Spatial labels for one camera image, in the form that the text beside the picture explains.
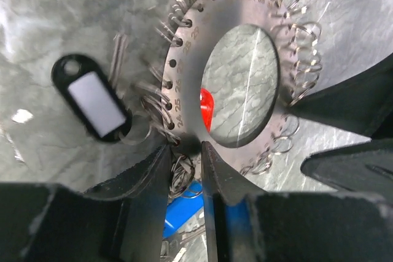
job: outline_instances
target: key fob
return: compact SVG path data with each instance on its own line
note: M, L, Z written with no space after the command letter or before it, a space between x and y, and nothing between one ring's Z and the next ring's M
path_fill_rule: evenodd
M132 114L93 59L71 54L52 68L52 82L87 131L99 141L117 142L130 132Z

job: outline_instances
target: marble pattern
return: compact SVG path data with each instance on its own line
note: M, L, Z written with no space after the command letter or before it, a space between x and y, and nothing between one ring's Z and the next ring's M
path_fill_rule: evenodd
M202 80L215 98L211 136L221 144L247 138L266 117L276 85L277 61L268 35L251 25L226 33L211 53Z
M302 0L302 3L311 4L308 16L323 26L318 49L323 54L324 69L314 91L364 71L393 51L393 0ZM52 87L50 70L61 55L77 51L93 56L108 72L113 37L117 31L124 31L130 34L131 40L119 87L127 90L134 79L153 82L138 56L147 52L152 59L162 61L168 44L153 31L154 16L165 16L169 4L169 0L0 0L1 181L60 182L83 191L142 160L163 140L155 136L136 147L95 142L86 136L83 126ZM155 15L148 11L151 7L155 7ZM234 49L239 40L229 37L226 46ZM249 60L253 46L255 42L250 42L249 50L242 53ZM223 48L222 51L233 52L222 60L216 59L224 66L236 60L236 50ZM228 86L223 90L214 88L217 81L221 85L225 83L212 66L210 78L205 78L205 85L208 88L211 85L217 96L214 132L218 136L238 136L236 128L243 112L247 113L245 118L251 120L259 116L256 105L263 101L245 99L247 78L257 77L249 65L250 62L234 66L239 74L229 77L225 82ZM260 75L263 78L274 74ZM255 91L267 87L261 82L262 78ZM228 100L228 96L234 94L238 98ZM133 110L140 109L132 91L126 99ZM251 107L244 106L244 100L250 101ZM241 116L236 114L237 117L228 122L233 126L223 125L220 129L220 121L227 120L230 112L236 113L228 111L228 105L233 110L242 103ZM251 108L253 112L257 109L255 116L249 115ZM20 109L30 112L33 118L24 123L14 122L12 118ZM255 122L249 123L243 122L243 125L255 126ZM251 177L253 182L273 191L327 190L329 188L300 174L302 161L318 150L368 140L309 121L302 120L301 124L291 152L275 156L271 172ZM143 129L146 123L142 121L140 126ZM193 217L184 229L191 229L195 224L200 224L200 220ZM187 248L181 261L207 261L203 237L189 243Z

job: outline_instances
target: small hole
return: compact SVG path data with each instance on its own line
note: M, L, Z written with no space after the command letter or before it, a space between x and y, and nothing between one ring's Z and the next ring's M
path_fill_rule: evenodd
M177 64L177 63L176 63L176 60L170 60L170 61L169 61L169 66L170 66L170 67L176 67L176 64Z
M183 46L183 39L181 38L176 39L176 44L178 47Z
M192 27L192 21L191 21L190 19L186 20L185 23L186 23L186 26L187 26L188 28L191 28L191 27Z
M64 71L68 76L74 76L80 71L80 64L77 61L71 60L64 65Z
M172 81L168 81L168 82L166 83L166 89L172 89L172 87L173 87Z

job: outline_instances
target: circular metal plate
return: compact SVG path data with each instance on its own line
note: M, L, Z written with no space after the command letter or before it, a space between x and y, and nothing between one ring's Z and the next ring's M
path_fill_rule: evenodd
M296 74L293 65L297 55L287 46L295 35L295 30L286 25L292 22L288 18L274 17L285 11L283 7L277 8L272 0L197 0L188 10L185 19L191 20L192 26L177 29L176 36L183 44L169 49L163 73L164 79L173 81L173 87L167 89L163 85L162 92L173 105L169 112L175 126L170 131L181 138L179 146L174 148L175 153L198 155L201 142L209 141L224 161L239 171L258 161L270 149L286 122L286 107L292 100L289 89ZM218 41L229 30L243 24L262 28L271 37L279 65L278 87L267 117L252 135L254 140L224 147L209 135L203 123L199 100L201 82Z

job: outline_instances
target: black plastic blade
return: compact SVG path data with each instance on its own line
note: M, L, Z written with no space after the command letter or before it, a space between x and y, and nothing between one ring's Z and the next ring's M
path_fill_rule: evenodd
M393 140L329 150L311 155L301 167L304 175L338 190L372 191L393 203Z
M202 143L209 262L391 261L393 208L368 193L267 193Z
M246 201L257 261L392 261L393 209L378 195L269 193Z
M253 262L249 248L249 218L245 204L239 204L246 194L263 193L248 181L217 153L210 142L202 143L202 187L204 219L209 262L242 261L231 256L247 257ZM232 244L240 249L232 253Z
M85 194L1 183L1 261L159 261L170 169L164 146Z
M311 94L290 111L374 139L393 137L393 54L344 82Z

